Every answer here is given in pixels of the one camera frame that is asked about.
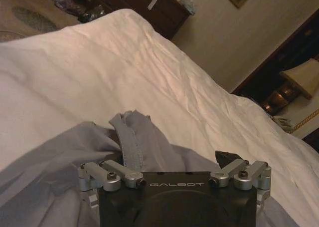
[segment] patterned rug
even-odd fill
[[[0,0],[0,42],[56,31],[78,24],[53,0]]]
[[[24,36],[19,33],[11,31],[0,31],[0,42],[12,41],[23,38]]]

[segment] nightstand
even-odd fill
[[[178,29],[189,17],[188,10],[176,0],[158,0],[148,10],[152,0],[91,0],[88,9],[101,4],[106,13],[118,9],[129,8],[144,17],[153,28],[167,39],[172,39]]]

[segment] bed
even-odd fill
[[[109,127],[135,109],[172,144],[214,162],[215,150],[267,161],[272,197],[298,225],[319,226],[317,152],[223,90],[134,11],[0,44],[0,171],[82,121]]]

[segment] lampshade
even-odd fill
[[[281,71],[280,75],[296,85],[305,98],[311,99],[319,87],[319,62],[309,59],[293,69]]]

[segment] beige wall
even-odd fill
[[[173,42],[231,92],[319,8],[319,0],[194,0]]]

